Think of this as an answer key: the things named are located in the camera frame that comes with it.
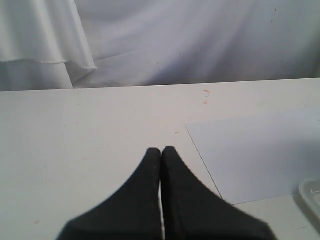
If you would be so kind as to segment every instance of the white table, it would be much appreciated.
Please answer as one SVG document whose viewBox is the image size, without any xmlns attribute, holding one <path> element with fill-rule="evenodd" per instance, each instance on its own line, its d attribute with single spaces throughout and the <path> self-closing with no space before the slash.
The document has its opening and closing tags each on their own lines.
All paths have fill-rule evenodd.
<svg viewBox="0 0 320 240">
<path fill-rule="evenodd" d="M 175 146 L 217 194 L 185 124 L 312 106 L 320 79 L 0 92 L 0 239 L 56 238 L 112 195 L 148 147 Z M 279 240 L 320 239 L 290 195 L 237 207 Z"/>
</svg>

